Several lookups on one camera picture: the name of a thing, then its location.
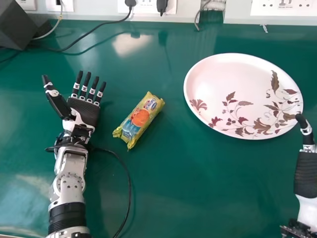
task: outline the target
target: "floral pattern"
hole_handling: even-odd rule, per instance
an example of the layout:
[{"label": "floral pattern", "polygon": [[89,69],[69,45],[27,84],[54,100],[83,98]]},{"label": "floral pattern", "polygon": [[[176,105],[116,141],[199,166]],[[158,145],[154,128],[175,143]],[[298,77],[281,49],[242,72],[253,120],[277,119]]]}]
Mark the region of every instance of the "floral pattern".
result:
[{"label": "floral pattern", "polygon": [[[272,135],[278,134],[281,129],[293,126],[295,121],[295,114],[290,113],[294,111],[295,107],[299,107],[303,102],[298,100],[300,93],[293,89],[282,89],[280,87],[278,76],[272,70],[271,88],[266,91],[266,98],[272,98],[270,104],[263,105],[267,108],[263,117],[256,120],[249,120],[245,115],[241,115],[239,110],[243,107],[253,105],[252,102],[240,101],[236,96],[236,92],[228,94],[226,99],[222,101],[223,116],[211,119],[209,126],[217,127],[222,131],[235,133],[241,137],[257,137],[258,135]],[[190,100],[190,103],[199,112],[200,109],[207,110],[207,104],[202,100]],[[273,123],[264,123],[264,118],[273,121]]]},{"label": "floral pattern", "polygon": [[196,108],[199,114],[200,114],[200,111],[199,111],[200,109],[207,110],[207,104],[204,103],[201,99],[198,99],[198,100],[193,99],[193,100],[190,100],[189,102],[193,107]]}]

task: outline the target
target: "orange circle logo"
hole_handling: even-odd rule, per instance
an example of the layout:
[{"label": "orange circle logo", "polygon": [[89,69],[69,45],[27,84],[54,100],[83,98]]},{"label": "orange circle logo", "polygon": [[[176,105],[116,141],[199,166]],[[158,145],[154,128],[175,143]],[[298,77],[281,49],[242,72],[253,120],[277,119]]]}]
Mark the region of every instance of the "orange circle logo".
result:
[{"label": "orange circle logo", "polygon": [[131,120],[134,125],[142,127],[148,121],[149,117],[149,112],[147,110],[141,109],[136,110],[136,112],[132,115]]}]

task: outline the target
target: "plate rim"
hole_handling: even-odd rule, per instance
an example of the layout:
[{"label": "plate rim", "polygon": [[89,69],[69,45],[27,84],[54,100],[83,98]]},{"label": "plate rim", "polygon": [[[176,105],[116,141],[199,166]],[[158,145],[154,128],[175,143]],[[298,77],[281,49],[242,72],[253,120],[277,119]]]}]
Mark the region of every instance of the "plate rim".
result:
[{"label": "plate rim", "polygon": [[296,123],[294,124],[293,127],[290,127],[288,130],[286,130],[286,131],[280,133],[279,135],[276,135],[276,136],[274,136],[274,137],[269,137],[269,138],[265,138],[265,137],[257,137],[257,138],[238,137],[238,136],[235,135],[235,134],[232,134],[232,135],[231,135],[231,134],[226,134],[226,133],[224,133],[224,131],[221,131],[221,130],[219,130],[219,129],[217,129],[217,128],[212,128],[212,127],[210,127],[210,126],[209,126],[209,123],[210,123],[210,122],[208,122],[208,121],[205,120],[201,115],[199,115],[199,113],[198,113],[197,111],[195,111],[194,108],[191,106],[190,99],[188,98],[188,95],[187,95],[186,86],[187,86],[187,83],[188,83],[188,78],[189,78],[190,73],[193,71],[193,69],[194,69],[198,64],[201,64],[202,62],[206,61],[207,59],[209,59],[209,58],[211,58],[211,57],[216,57],[216,56],[220,56],[220,55],[228,55],[228,56],[230,56],[230,55],[236,55],[236,56],[248,56],[248,57],[253,57],[253,58],[257,58],[257,59],[259,59],[259,60],[266,61],[266,62],[268,62],[268,63],[274,65],[275,67],[279,68],[282,72],[284,72],[286,75],[288,75],[289,78],[290,78],[290,79],[295,83],[295,85],[297,86],[297,88],[298,88],[298,90],[299,90],[299,92],[300,92],[302,101],[303,101],[303,108],[301,109],[301,111],[302,111],[302,113],[303,113],[303,111],[304,111],[304,98],[303,98],[302,91],[301,91],[300,88],[298,87],[298,85],[297,85],[297,83],[295,82],[295,80],[294,80],[287,72],[285,72],[283,69],[281,69],[279,66],[277,66],[277,65],[273,64],[272,62],[267,61],[267,60],[265,60],[265,59],[263,59],[263,58],[260,58],[260,57],[257,57],[257,56],[253,56],[253,55],[249,55],[249,54],[242,54],[242,53],[221,53],[221,54],[216,54],[216,55],[208,56],[208,57],[206,57],[206,58],[204,58],[204,59],[198,61],[198,62],[197,62],[196,64],[194,64],[194,65],[190,68],[190,70],[187,72],[186,77],[185,77],[185,80],[184,80],[183,92],[184,92],[185,101],[186,101],[186,103],[187,103],[187,106],[188,106],[188,107],[190,108],[190,110],[192,111],[192,113],[194,113],[194,115],[195,115],[200,121],[202,121],[207,127],[211,128],[211,129],[213,129],[213,130],[215,130],[215,131],[217,131],[217,132],[219,132],[219,133],[221,133],[221,134],[224,134],[224,135],[230,136],[230,137],[234,137],[234,138],[238,138],[238,139],[243,139],[243,140],[268,140],[268,139],[273,139],[273,138],[279,137],[279,136],[281,136],[281,135],[284,135],[285,133],[289,132],[291,129],[293,129],[293,128],[297,125],[298,122],[296,121]]}]

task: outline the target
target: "blue label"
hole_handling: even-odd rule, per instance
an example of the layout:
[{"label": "blue label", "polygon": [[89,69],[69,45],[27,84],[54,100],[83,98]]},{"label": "blue label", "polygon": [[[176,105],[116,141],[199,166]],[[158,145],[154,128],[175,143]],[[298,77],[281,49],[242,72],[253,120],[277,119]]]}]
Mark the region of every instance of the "blue label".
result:
[{"label": "blue label", "polygon": [[145,105],[143,106],[143,108],[146,109],[146,110],[149,110],[150,108],[152,108],[153,104],[157,105],[157,103],[155,102],[155,98],[152,98],[151,100],[148,100],[147,103],[145,103]]},{"label": "blue label", "polygon": [[132,121],[129,119],[126,121],[126,123],[123,125],[122,133],[125,137],[129,138],[130,140],[132,137],[138,133],[140,130],[140,127],[134,125]]},{"label": "blue label", "polygon": [[157,104],[158,104],[158,103],[153,103],[153,105],[152,105],[152,107],[151,107],[151,110],[152,110],[152,111],[157,107]]}]

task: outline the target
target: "green tabletop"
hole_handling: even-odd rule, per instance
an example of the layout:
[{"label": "green tabletop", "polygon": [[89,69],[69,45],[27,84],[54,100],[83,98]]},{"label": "green tabletop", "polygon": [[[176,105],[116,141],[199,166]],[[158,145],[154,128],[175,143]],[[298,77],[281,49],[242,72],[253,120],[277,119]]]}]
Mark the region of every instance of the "green tabletop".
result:
[{"label": "green tabletop", "polygon": [[[46,100],[41,75],[69,96],[79,70],[107,81],[93,143],[127,164],[134,198],[123,238],[275,238],[296,218],[293,176],[301,135],[295,128],[263,141],[246,141],[205,126],[187,107],[183,81],[199,60],[237,52],[268,60],[300,87],[304,113],[317,128],[317,28],[223,25],[208,16],[193,24],[124,22],[103,26],[67,54],[28,49],[0,64],[0,233],[45,237],[48,191],[54,179],[52,146],[61,121]],[[62,21],[64,47],[98,22]],[[3,50],[0,60],[12,54]],[[164,98],[162,113],[135,148],[112,137],[147,91]],[[128,201],[126,174],[115,158],[90,154],[87,220],[95,238],[111,238]]]}]

